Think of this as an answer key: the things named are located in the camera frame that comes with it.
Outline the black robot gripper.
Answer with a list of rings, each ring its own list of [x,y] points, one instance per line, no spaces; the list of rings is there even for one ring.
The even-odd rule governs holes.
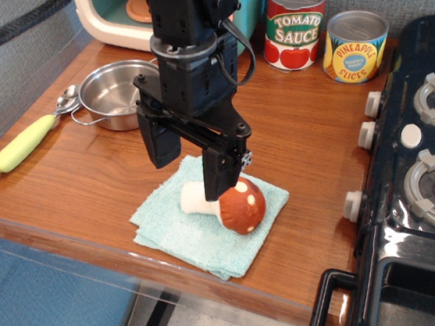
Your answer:
[[[202,150],[205,199],[219,200],[250,163],[251,128],[233,107],[237,39],[213,34],[200,45],[179,48],[152,41],[157,76],[138,75],[137,119],[149,159],[158,168],[181,154],[187,140]]]

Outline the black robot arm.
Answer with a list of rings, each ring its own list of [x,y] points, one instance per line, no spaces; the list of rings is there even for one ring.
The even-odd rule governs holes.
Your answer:
[[[183,139],[202,150],[205,199],[217,200],[250,163],[248,123],[233,107],[246,84],[237,78],[237,45],[248,39],[230,19],[239,0],[146,0],[152,15],[150,49],[158,74],[139,74],[137,119],[153,165],[163,168],[181,154]]]

